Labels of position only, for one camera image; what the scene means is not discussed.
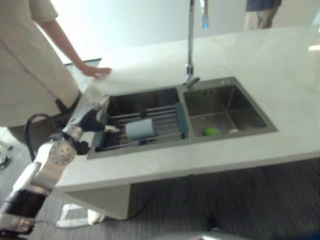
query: blue shirt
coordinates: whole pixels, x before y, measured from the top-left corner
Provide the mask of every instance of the blue shirt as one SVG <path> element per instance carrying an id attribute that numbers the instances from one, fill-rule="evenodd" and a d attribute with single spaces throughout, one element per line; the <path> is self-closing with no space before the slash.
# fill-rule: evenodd
<path id="1" fill-rule="evenodd" d="M 266 9 L 272 9 L 279 7 L 282 0 L 247 0 L 246 1 L 246 12 L 262 11 Z"/>

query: double basin sink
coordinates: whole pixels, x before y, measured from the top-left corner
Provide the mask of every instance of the double basin sink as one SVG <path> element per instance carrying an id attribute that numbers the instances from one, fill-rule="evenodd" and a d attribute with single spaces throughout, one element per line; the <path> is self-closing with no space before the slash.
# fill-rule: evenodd
<path id="1" fill-rule="evenodd" d="M 152 118 L 156 136 L 126 137 L 125 125 Z M 88 159 L 117 156 L 276 132 L 263 110 L 234 77 L 116 94 L 100 121 L 119 132 L 95 134 Z"/>

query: white marble countertop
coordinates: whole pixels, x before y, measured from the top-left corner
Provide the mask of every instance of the white marble countertop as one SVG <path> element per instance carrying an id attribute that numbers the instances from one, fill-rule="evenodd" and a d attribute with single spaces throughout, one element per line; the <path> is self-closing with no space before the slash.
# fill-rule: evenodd
<path id="1" fill-rule="evenodd" d="M 308 50 L 319 34 L 317 26 L 300 26 L 194 41 L 194 75 L 202 81 L 236 77 L 278 132 L 91 160 L 78 156 L 56 190 L 87 190 L 319 157 L 320 51 Z M 108 51 L 100 66 L 112 67 L 112 74 L 93 80 L 79 105 L 104 94 L 182 84 L 186 59 L 186 40 Z M 93 134 L 83 139 L 91 143 Z"/>

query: wall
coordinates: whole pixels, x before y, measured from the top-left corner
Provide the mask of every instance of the wall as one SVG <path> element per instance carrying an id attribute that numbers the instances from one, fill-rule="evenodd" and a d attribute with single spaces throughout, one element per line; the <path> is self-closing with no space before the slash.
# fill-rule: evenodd
<path id="1" fill-rule="evenodd" d="M 246 0 L 209 0 L 210 28 L 201 29 L 196 0 L 195 37 L 240 32 Z M 274 27 L 310 24 L 320 0 L 283 0 Z M 186 39 L 189 0 L 52 0 L 58 22 L 83 60 L 97 59 L 108 48 Z M 70 62 L 59 50 L 64 63 Z"/>

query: chrome faucet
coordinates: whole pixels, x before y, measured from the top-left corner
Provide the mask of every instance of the chrome faucet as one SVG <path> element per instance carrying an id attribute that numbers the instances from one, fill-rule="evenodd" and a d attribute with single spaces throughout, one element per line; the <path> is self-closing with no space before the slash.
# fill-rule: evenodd
<path id="1" fill-rule="evenodd" d="M 202 28 L 209 27 L 209 0 L 200 0 L 202 12 Z M 189 9 L 189 34 L 188 34 L 188 62 L 186 66 L 186 79 L 183 84 L 188 90 L 192 89 L 193 84 L 200 80 L 199 77 L 194 78 L 194 63 L 192 62 L 194 51 L 194 21 L 195 21 L 195 0 L 190 0 Z"/>

